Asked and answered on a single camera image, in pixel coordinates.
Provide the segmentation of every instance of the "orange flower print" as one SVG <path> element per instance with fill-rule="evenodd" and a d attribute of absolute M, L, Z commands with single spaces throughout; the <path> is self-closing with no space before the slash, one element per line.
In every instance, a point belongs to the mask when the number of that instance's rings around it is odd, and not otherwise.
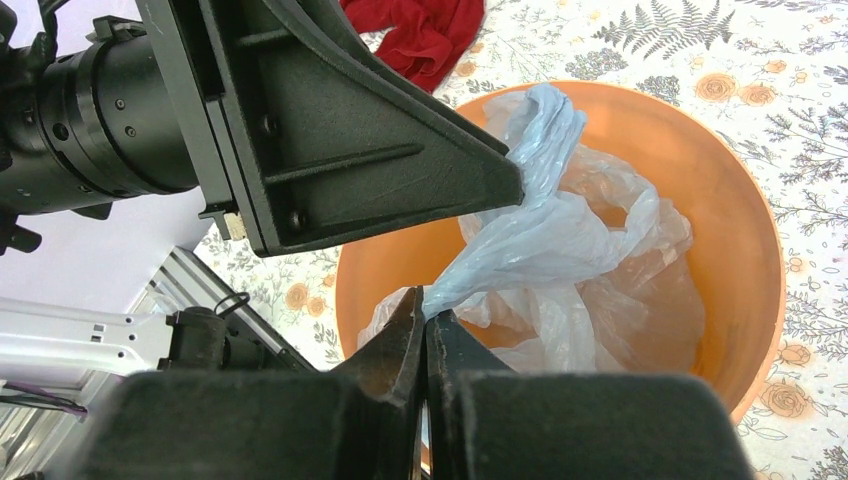
<path fill-rule="evenodd" d="M 789 271 L 792 273 L 800 272 L 803 265 L 804 261 L 798 257 L 792 257 L 789 259 Z"/>
<path fill-rule="evenodd" d="M 781 417 L 794 418 L 804 413 L 807 399 L 797 387 L 771 383 L 760 394 L 760 400 L 769 410 Z"/>
<path fill-rule="evenodd" d="M 752 107 L 762 107 L 773 102 L 777 95 L 774 89 L 765 85 L 748 85 L 739 89 L 739 98 L 746 105 Z"/>
<path fill-rule="evenodd" d="M 463 62 L 456 66 L 456 74 L 460 77 L 470 77 L 477 70 L 474 62 Z"/>
<path fill-rule="evenodd" d="M 313 317 L 320 317 L 327 304 L 321 297 L 312 297 L 306 301 L 306 311 Z"/>
<path fill-rule="evenodd" d="M 309 289 L 302 283 L 296 283 L 286 292 L 286 306 L 291 310 L 300 310 L 306 305 Z"/>
<path fill-rule="evenodd" d="M 695 84 L 695 95 L 708 102 L 726 102 L 736 93 L 736 79 L 726 73 L 710 73 Z"/>
<path fill-rule="evenodd" d="M 780 352 L 780 361 L 790 365 L 804 365 L 810 361 L 810 351 L 803 345 L 787 345 Z"/>
<path fill-rule="evenodd" d="M 756 472 L 754 473 L 754 480 L 784 480 L 783 475 L 777 472 L 771 472 L 767 474 L 766 472 Z"/>
<path fill-rule="evenodd" d="M 786 62 L 783 60 L 772 60 L 763 65 L 763 71 L 768 73 L 780 73 L 786 70 Z"/>

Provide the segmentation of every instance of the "white wall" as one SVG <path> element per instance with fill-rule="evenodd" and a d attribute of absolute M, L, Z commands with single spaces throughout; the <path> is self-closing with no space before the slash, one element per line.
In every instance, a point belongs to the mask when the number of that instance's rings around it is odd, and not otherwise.
<path fill-rule="evenodd" d="M 41 30 L 36 0 L 4 1 L 18 14 L 12 44 L 29 44 Z M 140 18 L 131 0 L 76 0 L 59 10 L 59 53 L 87 48 L 91 19 L 107 14 Z M 44 241 L 35 253 L 0 256 L 0 296 L 124 312 L 174 245 L 191 249 L 202 238 L 211 225 L 197 219 L 203 208 L 195 189 L 117 202 L 104 222 L 71 212 L 21 218 Z"/>

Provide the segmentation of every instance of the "screw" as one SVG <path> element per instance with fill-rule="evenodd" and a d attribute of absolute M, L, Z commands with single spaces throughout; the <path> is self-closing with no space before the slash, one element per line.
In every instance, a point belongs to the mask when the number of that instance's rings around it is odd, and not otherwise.
<path fill-rule="evenodd" d="M 277 135 L 277 131 L 279 130 L 277 120 L 271 115 L 264 115 L 259 126 L 262 129 L 262 133 L 268 135 L 269 137 Z"/>
<path fill-rule="evenodd" d="M 32 125 L 35 123 L 35 111 L 32 107 L 27 107 L 24 110 L 24 123 L 27 125 Z"/>
<path fill-rule="evenodd" d="M 55 135 L 56 138 L 63 142 L 71 137 L 70 132 L 68 132 L 68 127 L 62 125 L 61 123 L 53 125 L 53 135 Z"/>
<path fill-rule="evenodd" d="M 303 227 L 306 226 L 306 218 L 304 218 L 303 213 L 297 210 L 293 211 L 289 216 L 289 225 L 295 232 L 303 230 Z"/>

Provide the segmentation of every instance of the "fern leaf print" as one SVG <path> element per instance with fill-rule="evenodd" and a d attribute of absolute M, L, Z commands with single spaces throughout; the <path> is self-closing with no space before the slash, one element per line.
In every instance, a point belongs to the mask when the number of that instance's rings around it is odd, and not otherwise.
<path fill-rule="evenodd" d="M 635 20 L 626 11 L 622 12 L 618 23 L 610 22 L 592 37 L 614 47 L 621 44 L 622 50 L 632 45 L 630 52 L 644 51 L 643 58 L 646 59 L 662 52 L 665 60 L 694 45 L 704 45 L 709 50 L 718 39 L 730 42 L 733 36 L 730 22 L 735 10 L 722 16 L 720 0 L 716 0 L 706 15 L 690 0 L 682 0 L 681 5 L 681 13 L 659 0 L 651 0 L 650 12 L 636 5 Z"/>

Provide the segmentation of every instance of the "black metal bracket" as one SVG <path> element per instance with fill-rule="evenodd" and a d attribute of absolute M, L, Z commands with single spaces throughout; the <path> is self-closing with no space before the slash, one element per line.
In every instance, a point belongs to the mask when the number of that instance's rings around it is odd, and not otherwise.
<path fill-rule="evenodd" d="M 138 4 L 225 238 L 236 222 L 279 255 L 521 201 L 506 147 L 374 58 L 336 2 Z"/>

